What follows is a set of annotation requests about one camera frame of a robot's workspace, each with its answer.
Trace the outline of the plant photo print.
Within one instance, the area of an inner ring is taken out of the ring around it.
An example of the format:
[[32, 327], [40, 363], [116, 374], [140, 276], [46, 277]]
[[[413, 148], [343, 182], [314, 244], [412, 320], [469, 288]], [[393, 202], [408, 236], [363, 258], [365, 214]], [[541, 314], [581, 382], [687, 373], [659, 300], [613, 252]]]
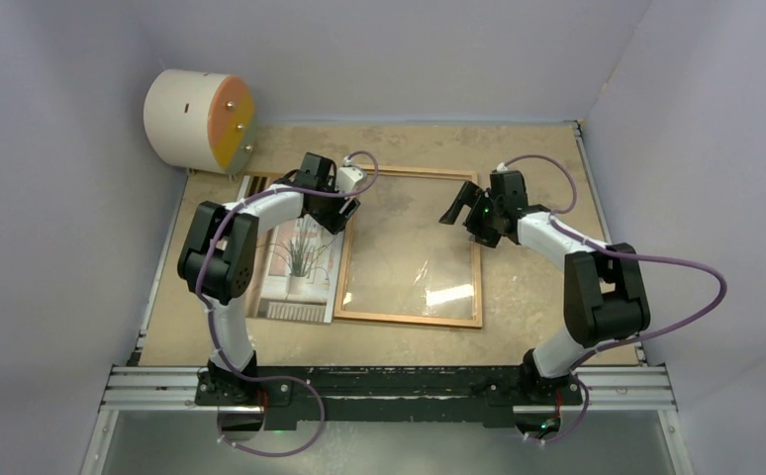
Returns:
[[237, 297], [249, 318], [328, 324], [333, 319], [343, 234], [331, 235], [310, 216], [269, 227], [264, 218], [230, 219], [206, 253], [226, 213], [215, 203], [198, 208], [193, 229], [205, 239], [187, 252], [182, 272], [188, 286], [204, 262], [202, 293], [216, 301]]

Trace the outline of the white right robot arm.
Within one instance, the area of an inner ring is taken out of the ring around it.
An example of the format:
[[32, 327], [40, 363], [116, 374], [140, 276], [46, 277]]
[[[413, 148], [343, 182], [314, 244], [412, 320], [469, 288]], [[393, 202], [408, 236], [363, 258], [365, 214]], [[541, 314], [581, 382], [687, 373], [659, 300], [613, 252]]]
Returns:
[[520, 366], [519, 388], [541, 403], [568, 381], [574, 364], [600, 343], [626, 340], [650, 324], [650, 310], [632, 246], [606, 244], [558, 229], [555, 214], [529, 201], [524, 176], [495, 170], [490, 185], [462, 184], [440, 217], [444, 225], [463, 222], [474, 242], [494, 248], [502, 238], [547, 258], [563, 273], [563, 325], [545, 343], [529, 350]]

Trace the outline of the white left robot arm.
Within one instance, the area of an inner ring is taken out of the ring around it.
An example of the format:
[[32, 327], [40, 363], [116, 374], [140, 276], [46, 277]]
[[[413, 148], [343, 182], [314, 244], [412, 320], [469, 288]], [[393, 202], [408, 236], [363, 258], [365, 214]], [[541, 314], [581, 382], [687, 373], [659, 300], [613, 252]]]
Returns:
[[376, 181], [347, 155], [341, 164], [307, 153], [298, 168], [264, 190], [233, 203], [200, 203], [177, 262], [177, 274], [201, 302], [213, 352], [209, 372], [221, 378], [220, 391], [233, 404], [257, 395], [258, 378], [249, 371], [255, 357], [242, 304], [255, 274], [261, 236], [285, 223], [311, 218], [330, 234], [341, 233], [358, 209], [358, 197]]

